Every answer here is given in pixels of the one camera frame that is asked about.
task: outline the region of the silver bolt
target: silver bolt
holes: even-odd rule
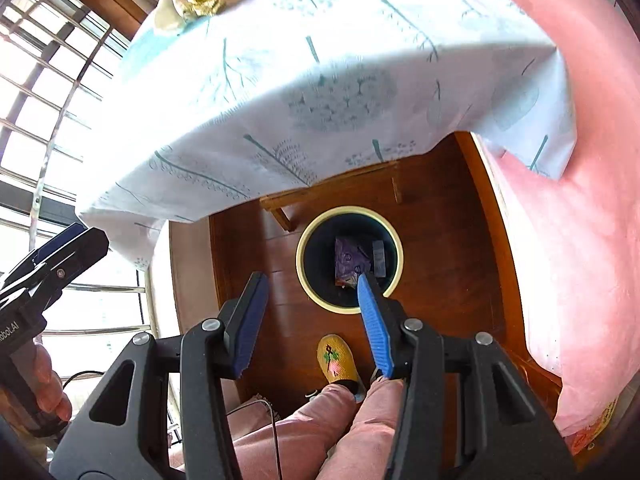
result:
[[[494,336],[488,332],[478,332],[476,334],[476,343],[482,346],[489,346],[494,342]]]
[[[148,332],[138,332],[135,336],[133,336],[133,344],[134,345],[144,345],[149,342],[151,336]]]
[[[422,329],[422,322],[415,317],[410,317],[409,319],[405,320],[404,327],[411,332],[418,332],[418,330]]]
[[[219,329],[219,328],[220,328],[220,322],[219,322],[219,320],[217,320],[217,319],[215,319],[215,318],[213,318],[213,317],[211,317],[211,318],[209,318],[209,319],[205,319],[205,320],[202,322],[202,329],[203,329],[205,332],[213,332],[214,330],[217,330],[217,329]]]

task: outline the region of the black sock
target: black sock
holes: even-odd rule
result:
[[[358,393],[358,381],[340,379],[339,381],[334,381],[332,384],[341,384],[342,386],[347,387],[353,395]]]

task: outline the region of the pink bed sheet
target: pink bed sheet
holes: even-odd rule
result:
[[[559,182],[510,155],[496,161],[513,191],[507,205],[523,208],[549,264],[540,287],[557,303],[555,422],[566,436],[640,368],[640,45],[606,0],[513,1],[562,51],[577,114],[577,146]]]

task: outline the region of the black cable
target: black cable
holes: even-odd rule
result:
[[[278,480],[282,480],[282,468],[280,467],[280,450],[278,449],[278,431],[276,430],[276,418],[273,415],[273,407],[271,406],[271,403],[265,399],[252,400],[251,402],[248,402],[246,404],[243,404],[242,406],[238,406],[234,410],[231,410],[226,415],[229,416],[232,413],[235,413],[239,410],[242,410],[243,408],[246,408],[247,406],[251,406],[252,404],[255,404],[256,402],[261,402],[265,404],[269,409],[269,413],[271,413],[271,427],[273,428],[273,443],[276,450],[276,467],[278,468]]]
[[[104,372],[97,372],[96,370],[84,370],[83,372],[78,372],[77,374],[73,374],[71,377],[69,377],[65,383],[62,385],[62,389],[64,390],[66,388],[66,386],[73,381],[75,378],[78,378],[81,375],[85,375],[85,374],[95,374],[95,375],[104,375]]]

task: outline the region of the wooden floor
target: wooden floor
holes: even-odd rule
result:
[[[339,205],[369,207],[387,218],[404,247],[404,272],[393,293],[407,314],[447,335],[472,336],[504,329],[502,300],[491,240],[476,188],[453,136],[431,152],[401,161],[404,202],[391,180],[357,177],[357,186],[286,208],[296,225],[284,232],[256,201],[211,218],[214,262],[225,269],[221,286],[237,297],[254,270],[265,272],[271,297],[241,397],[261,393],[288,415],[304,394],[326,380],[316,361],[318,340],[337,333],[351,346],[363,380],[374,368],[360,316],[323,310],[306,296],[295,267],[298,240],[321,212]]]

